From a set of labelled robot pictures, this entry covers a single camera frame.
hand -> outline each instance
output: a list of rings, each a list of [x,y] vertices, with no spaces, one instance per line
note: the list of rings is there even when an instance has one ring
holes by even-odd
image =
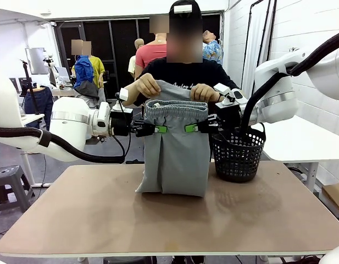
[[[191,100],[200,102],[217,102],[219,93],[206,84],[198,84],[191,89]]]
[[[137,90],[147,98],[159,95],[160,87],[150,73],[145,73],[136,81]]]

silver metal ring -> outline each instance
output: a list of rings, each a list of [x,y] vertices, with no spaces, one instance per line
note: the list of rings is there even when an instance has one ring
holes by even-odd
[[[271,105],[274,105],[276,103],[291,100],[291,99],[294,99],[294,98],[296,98],[296,93],[294,91],[291,91],[291,92],[282,93],[281,95],[276,95],[276,96],[267,98],[267,99],[261,101],[261,103],[259,105],[262,106],[262,107],[267,107],[267,106],[271,106]]]
[[[82,115],[82,114],[68,113],[68,112],[52,112],[51,119],[76,121],[76,122],[88,124],[88,116]]]

cardboard box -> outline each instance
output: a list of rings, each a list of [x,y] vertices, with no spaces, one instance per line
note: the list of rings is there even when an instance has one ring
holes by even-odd
[[[339,183],[325,185],[322,187],[322,190],[339,209]]]

black plastic basket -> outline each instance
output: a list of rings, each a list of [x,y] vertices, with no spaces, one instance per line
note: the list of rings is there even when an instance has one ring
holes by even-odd
[[[263,132],[248,128],[246,134],[239,131],[222,131],[212,136],[215,170],[219,178],[228,182],[245,183],[256,176],[263,146]]]

black cap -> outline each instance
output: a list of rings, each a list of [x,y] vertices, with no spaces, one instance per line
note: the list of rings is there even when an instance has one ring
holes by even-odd
[[[190,13],[174,13],[175,6],[191,5]],[[169,33],[190,35],[191,33],[202,33],[202,15],[198,3],[195,0],[176,1],[169,11]]]

